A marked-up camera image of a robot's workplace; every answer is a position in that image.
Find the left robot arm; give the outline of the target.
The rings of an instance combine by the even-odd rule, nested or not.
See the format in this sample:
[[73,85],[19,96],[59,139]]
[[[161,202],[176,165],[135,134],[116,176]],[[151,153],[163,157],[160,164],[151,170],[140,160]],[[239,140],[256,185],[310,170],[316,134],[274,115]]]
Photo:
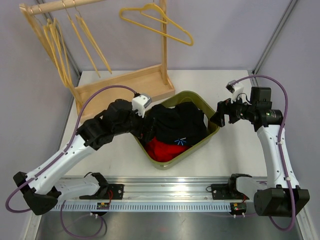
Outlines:
[[29,210],[39,216],[61,201],[108,197],[109,183],[99,172],[82,178],[61,178],[82,159],[111,143],[117,135],[130,133],[136,138],[149,139],[150,133],[144,126],[144,120],[146,108],[151,102],[151,98],[143,94],[132,101],[115,100],[95,117],[77,125],[70,142],[42,165],[28,173],[16,173],[13,180]]

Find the yellow hanger of white shirt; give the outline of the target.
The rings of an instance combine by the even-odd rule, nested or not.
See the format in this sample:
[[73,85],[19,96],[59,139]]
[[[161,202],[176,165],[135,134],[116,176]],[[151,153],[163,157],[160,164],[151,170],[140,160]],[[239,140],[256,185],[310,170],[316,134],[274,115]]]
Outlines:
[[102,53],[99,45],[97,44],[95,38],[93,37],[93,35],[92,35],[87,23],[85,22],[84,18],[81,15],[80,11],[77,9],[76,1],[73,0],[72,4],[73,4],[73,7],[75,8],[75,10],[78,12],[78,14],[75,14],[75,19],[76,19],[76,22],[77,22],[78,26],[80,27],[80,29],[82,30],[82,32],[84,33],[84,35],[86,36],[88,41],[90,42],[90,44],[93,47],[93,49],[96,51],[97,55],[100,57],[100,60],[102,61],[104,66],[107,68],[109,73],[112,74],[111,67],[110,67],[106,57]]

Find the yellow hanger of black shirt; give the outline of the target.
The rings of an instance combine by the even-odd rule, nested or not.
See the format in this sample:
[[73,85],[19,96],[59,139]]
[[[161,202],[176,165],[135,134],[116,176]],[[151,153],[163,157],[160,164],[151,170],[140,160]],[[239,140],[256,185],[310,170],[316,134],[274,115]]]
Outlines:
[[[145,13],[145,11],[155,11],[158,13],[159,18],[156,18],[152,15],[148,15]],[[139,23],[137,21],[134,21],[132,19],[129,19],[127,17],[124,16],[125,12],[138,12],[140,13],[141,16],[144,16],[148,19],[154,20],[156,22],[159,22],[162,24],[162,26],[167,26],[167,25],[173,25],[174,27],[176,27],[178,30],[180,30],[181,32],[183,32],[188,38],[189,41],[184,41],[180,38],[174,37],[170,34],[168,34],[164,29],[163,30],[157,30],[155,28],[152,28],[150,26],[144,25],[142,23]],[[141,28],[147,29],[151,32],[157,33],[163,37],[172,39],[176,42],[179,42],[181,44],[184,44],[186,46],[192,47],[195,43],[193,36],[187,31],[185,30],[183,27],[181,27],[179,24],[177,24],[176,22],[174,22],[173,20],[171,20],[167,14],[165,13],[165,11],[157,4],[155,4],[154,2],[152,3],[146,3],[143,7],[123,7],[119,10],[118,13],[119,17],[131,24],[134,24],[136,26],[139,26]]]

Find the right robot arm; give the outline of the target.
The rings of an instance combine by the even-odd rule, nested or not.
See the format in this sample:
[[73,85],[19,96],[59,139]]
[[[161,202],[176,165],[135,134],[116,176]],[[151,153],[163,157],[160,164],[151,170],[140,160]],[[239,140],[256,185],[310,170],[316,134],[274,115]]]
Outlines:
[[249,121],[261,143],[267,171],[266,185],[248,174],[232,174],[226,189],[228,195],[232,198],[245,195],[253,201],[259,216],[296,216],[310,200],[310,194],[300,187],[293,172],[282,127],[284,116],[280,110],[272,108],[271,89],[252,87],[250,98],[244,102],[243,86],[228,84],[226,88],[232,97],[218,102],[210,121],[219,127],[225,126],[225,116],[229,117],[230,124]]

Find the black t shirt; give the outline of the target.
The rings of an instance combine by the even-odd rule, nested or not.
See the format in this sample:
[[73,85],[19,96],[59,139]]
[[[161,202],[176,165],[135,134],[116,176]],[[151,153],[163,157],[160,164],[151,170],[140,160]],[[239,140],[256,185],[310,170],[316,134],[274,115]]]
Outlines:
[[193,102],[182,102],[175,107],[157,104],[146,117],[155,117],[155,138],[170,145],[194,146],[207,137],[204,112]]

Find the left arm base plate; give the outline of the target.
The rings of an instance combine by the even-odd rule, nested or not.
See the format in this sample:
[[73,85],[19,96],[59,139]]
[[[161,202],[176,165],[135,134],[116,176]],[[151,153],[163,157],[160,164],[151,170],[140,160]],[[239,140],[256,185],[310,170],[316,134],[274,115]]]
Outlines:
[[98,190],[94,195],[80,196],[80,200],[122,200],[124,195],[123,184],[109,184],[102,190]]

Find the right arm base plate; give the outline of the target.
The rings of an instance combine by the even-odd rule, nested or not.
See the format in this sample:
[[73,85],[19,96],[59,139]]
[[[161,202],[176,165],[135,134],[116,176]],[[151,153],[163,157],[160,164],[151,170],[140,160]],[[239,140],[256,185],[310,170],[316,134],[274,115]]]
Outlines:
[[211,184],[205,188],[208,193],[211,193],[213,200],[251,200],[244,193],[236,190],[234,186],[228,184]]

